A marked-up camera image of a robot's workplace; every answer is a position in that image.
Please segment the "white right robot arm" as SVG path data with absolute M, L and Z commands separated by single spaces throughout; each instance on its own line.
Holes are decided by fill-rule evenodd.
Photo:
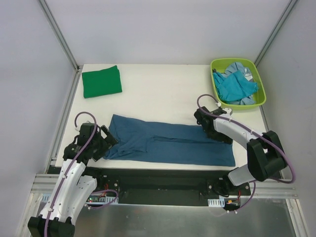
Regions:
M 259 133 L 231 118 L 230 109 L 206 107 L 197 109 L 194 117 L 207 137 L 231 145 L 233 141 L 246 149 L 247 163 L 229 171 L 212 185 L 213 191 L 228 197 L 251 181 L 263 182 L 288 166 L 278 135 L 273 131 Z

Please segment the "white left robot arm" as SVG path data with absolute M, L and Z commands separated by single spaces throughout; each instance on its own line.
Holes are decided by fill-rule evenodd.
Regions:
M 93 193 L 101 193 L 104 179 L 101 174 L 85 174 L 89 160 L 105 156 L 117 139 L 106 126 L 83 123 L 79 134 L 65 149 L 59 177 L 50 198 L 37 217 L 28 221 L 33 237 L 72 237 L 81 209 Z

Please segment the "dark blue t shirt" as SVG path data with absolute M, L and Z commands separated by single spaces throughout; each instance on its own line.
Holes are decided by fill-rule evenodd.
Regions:
M 143 121 L 113 115 L 117 139 L 105 159 L 208 166 L 235 166 L 233 147 L 207 137 L 197 125 Z

